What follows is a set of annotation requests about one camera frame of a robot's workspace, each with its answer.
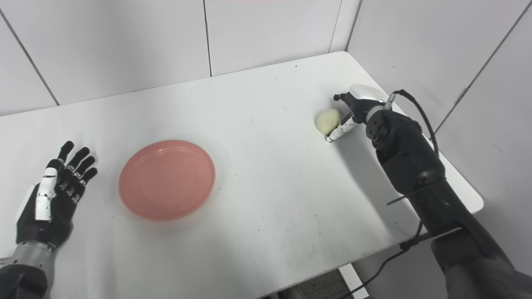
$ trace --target floor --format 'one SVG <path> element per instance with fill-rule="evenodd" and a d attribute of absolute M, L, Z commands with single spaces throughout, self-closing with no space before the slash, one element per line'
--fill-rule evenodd
<path fill-rule="evenodd" d="M 325 273 L 313 279 L 307 280 L 294 288 L 299 296 L 281 292 L 279 296 L 270 296 L 269 299 L 339 299 L 349 292 L 344 279 L 338 270 Z"/>

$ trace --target black fingertip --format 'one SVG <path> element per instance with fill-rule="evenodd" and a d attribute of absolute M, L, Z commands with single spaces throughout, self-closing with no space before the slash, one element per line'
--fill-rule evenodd
<path fill-rule="evenodd" d="M 79 165 L 79 167 L 76 169 L 76 173 L 80 176 L 83 175 L 87 168 L 94 164 L 94 162 L 96 162 L 96 159 L 93 156 L 89 156 Z"/>
<path fill-rule="evenodd" d="M 78 154 L 83 157 L 86 157 L 89 153 L 90 153 L 90 149 L 86 146 L 78 151 Z"/>
<path fill-rule="evenodd" d="M 98 170 L 93 167 L 93 168 L 87 170 L 87 172 L 85 172 L 83 177 L 81 177 L 81 180 L 84 181 L 85 183 L 88 183 L 90 181 L 90 179 L 94 178 L 94 176 L 97 175 L 97 174 L 98 174 Z"/>
<path fill-rule="evenodd" d="M 85 158 L 89 153 L 90 150 L 88 147 L 80 149 L 70 161 L 69 166 L 76 168 L 79 165 L 79 162 L 81 162 L 81 160 L 83 160 L 83 158 Z"/>
<path fill-rule="evenodd" d="M 61 146 L 61 150 L 59 151 L 59 156 L 57 156 L 58 159 L 62 160 L 63 163 L 67 159 L 68 154 L 70 151 L 74 148 L 74 142 L 67 141 L 63 146 Z"/>
<path fill-rule="evenodd" d="M 65 144 L 63 144 L 63 146 L 61 147 L 61 150 L 62 151 L 71 151 L 73 148 L 74 148 L 74 142 L 69 140 L 69 141 L 65 142 Z"/>

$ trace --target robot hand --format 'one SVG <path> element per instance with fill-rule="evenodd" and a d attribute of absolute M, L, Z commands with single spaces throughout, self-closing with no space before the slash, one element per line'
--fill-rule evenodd
<path fill-rule="evenodd" d="M 72 141 L 66 142 L 48 163 L 16 223 L 17 247 L 0 265 L 0 299 L 43 298 L 50 289 L 51 253 L 67 240 L 78 202 L 98 173 L 96 168 L 87 170 L 95 159 L 86 158 L 86 147 L 65 165 L 73 148 Z"/>
<path fill-rule="evenodd" d="M 67 155 L 74 148 L 72 141 L 61 147 L 57 159 L 48 163 L 41 182 L 35 186 L 19 221 L 16 243 L 37 241 L 53 251 L 63 244 L 71 231 L 71 221 L 89 180 L 98 171 L 87 170 L 95 159 L 86 147 L 78 151 L 65 165 Z"/>

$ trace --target white table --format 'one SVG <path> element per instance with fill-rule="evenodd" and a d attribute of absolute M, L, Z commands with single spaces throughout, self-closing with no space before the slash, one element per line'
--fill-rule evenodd
<path fill-rule="evenodd" d="M 99 174 L 55 261 L 52 298 L 258 298 L 411 237 L 418 218 L 377 164 L 364 127 L 329 144 L 314 116 L 353 83 L 378 87 L 345 52 L 0 118 L 0 256 L 29 184 L 68 139 Z M 121 203 L 136 151 L 184 139 L 213 158 L 210 198 L 175 221 Z M 471 212 L 482 199 L 442 157 Z"/>

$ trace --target white wall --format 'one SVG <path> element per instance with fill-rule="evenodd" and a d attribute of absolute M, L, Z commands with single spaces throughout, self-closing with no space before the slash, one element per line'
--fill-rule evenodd
<path fill-rule="evenodd" d="M 437 127 L 527 2 L 366 0 L 348 51 L 386 92 L 414 95 Z"/>
<path fill-rule="evenodd" d="M 206 0 L 212 74 L 328 53 L 340 3 Z"/>
<path fill-rule="evenodd" d="M 358 2 L 0 0 L 0 7 L 59 103 L 69 104 L 208 77 L 209 54 L 216 75 L 344 50 Z M 42 107 L 17 101 L 3 113 Z"/>
<path fill-rule="evenodd" d="M 198 0 L 0 0 L 60 104 L 209 76 Z"/>
<path fill-rule="evenodd" d="M 0 18 L 0 115 L 51 106 L 54 100 Z"/>

